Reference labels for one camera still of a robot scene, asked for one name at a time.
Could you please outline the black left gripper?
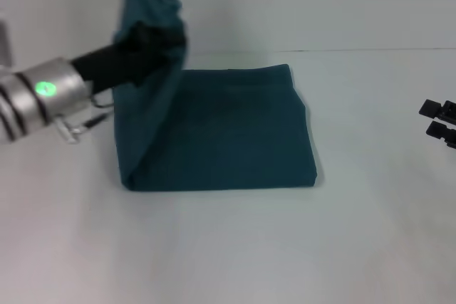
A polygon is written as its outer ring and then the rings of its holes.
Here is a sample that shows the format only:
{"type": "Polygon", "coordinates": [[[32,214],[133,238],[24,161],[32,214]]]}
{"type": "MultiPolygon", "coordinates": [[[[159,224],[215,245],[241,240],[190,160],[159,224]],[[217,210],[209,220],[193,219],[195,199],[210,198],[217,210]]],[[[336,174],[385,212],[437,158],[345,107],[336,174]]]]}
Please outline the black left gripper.
{"type": "Polygon", "coordinates": [[[137,22],[119,41],[74,58],[71,65],[94,88],[141,85],[153,73],[172,63],[170,52],[184,48],[183,28],[160,28],[137,22]]]}

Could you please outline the teal blue t-shirt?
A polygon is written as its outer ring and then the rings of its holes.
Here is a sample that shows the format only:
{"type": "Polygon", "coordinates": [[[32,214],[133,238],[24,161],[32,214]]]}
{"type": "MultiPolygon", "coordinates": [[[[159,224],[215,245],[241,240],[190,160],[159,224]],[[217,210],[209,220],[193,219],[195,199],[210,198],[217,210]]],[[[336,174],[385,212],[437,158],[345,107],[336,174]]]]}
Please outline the teal blue t-shirt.
{"type": "Polygon", "coordinates": [[[187,70],[185,47],[113,90],[120,179],[133,192],[312,187],[306,108],[290,67],[187,70]]]}

